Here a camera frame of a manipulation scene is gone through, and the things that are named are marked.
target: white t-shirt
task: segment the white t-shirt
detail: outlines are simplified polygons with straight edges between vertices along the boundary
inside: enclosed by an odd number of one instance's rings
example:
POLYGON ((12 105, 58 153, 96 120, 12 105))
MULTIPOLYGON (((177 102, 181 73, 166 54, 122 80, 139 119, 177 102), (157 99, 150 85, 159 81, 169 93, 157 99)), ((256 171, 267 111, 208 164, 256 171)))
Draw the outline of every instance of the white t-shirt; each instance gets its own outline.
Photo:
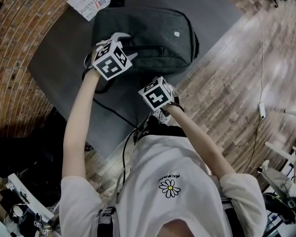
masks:
MULTIPOLYGON (((116 204, 120 237, 156 237, 175 219, 194 236, 231 237, 221 195, 187 138, 148 135, 134 151, 133 167, 116 204)), ((267 216, 257 180, 227 174, 219 184, 247 237, 261 237, 267 216)), ((83 178, 62 180, 60 223, 63 237, 96 237, 99 195, 83 178)))

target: dark gray backpack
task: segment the dark gray backpack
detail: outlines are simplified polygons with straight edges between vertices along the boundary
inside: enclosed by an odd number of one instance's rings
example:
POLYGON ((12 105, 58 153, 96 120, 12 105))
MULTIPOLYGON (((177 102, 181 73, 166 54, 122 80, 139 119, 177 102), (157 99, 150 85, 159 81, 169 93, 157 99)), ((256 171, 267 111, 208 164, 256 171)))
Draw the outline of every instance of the dark gray backpack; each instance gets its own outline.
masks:
POLYGON ((131 36, 121 41, 124 53, 138 53, 126 73, 182 72, 198 54, 198 40, 192 25, 178 11, 150 7, 105 8, 95 17, 92 46, 117 32, 131 36))

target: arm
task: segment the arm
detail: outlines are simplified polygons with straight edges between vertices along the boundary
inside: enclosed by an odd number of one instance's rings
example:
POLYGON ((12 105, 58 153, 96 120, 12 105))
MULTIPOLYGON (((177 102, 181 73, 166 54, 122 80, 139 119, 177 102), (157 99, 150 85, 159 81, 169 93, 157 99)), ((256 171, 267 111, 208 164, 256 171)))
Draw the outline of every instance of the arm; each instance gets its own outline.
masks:
POLYGON ((92 99, 100 74, 90 70, 84 77, 81 88, 70 112, 64 137, 63 178, 85 176, 84 145, 88 133, 92 99))
POLYGON ((241 215, 238 219, 246 236, 262 236, 267 216, 256 178, 248 174, 236 174, 213 140, 179 107, 168 105, 166 110, 179 123, 211 172, 219 178, 222 193, 232 199, 237 215, 241 215))
POLYGON ((214 175, 221 179, 226 174, 235 173, 234 169, 222 156, 215 142, 179 107, 167 105, 166 110, 178 122, 195 151, 201 156, 214 175))

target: wooden floor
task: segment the wooden floor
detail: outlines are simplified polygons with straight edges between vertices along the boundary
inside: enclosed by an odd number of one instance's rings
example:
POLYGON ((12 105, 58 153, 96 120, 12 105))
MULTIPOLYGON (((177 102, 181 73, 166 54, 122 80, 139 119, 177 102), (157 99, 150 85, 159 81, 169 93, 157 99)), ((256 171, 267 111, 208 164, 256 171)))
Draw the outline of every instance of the wooden floor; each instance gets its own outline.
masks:
MULTIPOLYGON (((250 0, 231 0, 243 12, 241 19, 217 42, 178 87, 186 112, 221 147, 228 162, 242 173, 255 142, 261 94, 262 41, 257 12, 250 0)), ((265 160, 279 169, 284 161, 264 146, 267 140, 289 151, 296 142, 296 117, 283 113, 296 111, 296 1, 254 0, 264 35, 262 77, 266 119, 258 129, 253 160, 247 169, 265 183, 255 168, 265 160)), ((133 145, 129 141, 126 162, 133 145)), ((122 171, 123 143, 109 158, 86 153, 87 178, 103 199, 115 188, 122 171)))

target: daisy print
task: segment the daisy print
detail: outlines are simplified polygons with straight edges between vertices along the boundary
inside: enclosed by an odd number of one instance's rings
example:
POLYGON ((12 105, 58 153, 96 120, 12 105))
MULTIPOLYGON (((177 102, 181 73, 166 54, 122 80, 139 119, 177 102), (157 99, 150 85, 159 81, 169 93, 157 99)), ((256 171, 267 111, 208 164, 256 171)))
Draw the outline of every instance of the daisy print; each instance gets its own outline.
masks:
POLYGON ((170 197, 175 197, 176 195, 179 194, 179 192, 181 191, 180 188, 178 187, 174 187, 174 180, 165 180, 164 182, 161 183, 161 185, 159 186, 160 189, 162 189, 162 193, 166 194, 166 198, 170 198, 170 197))

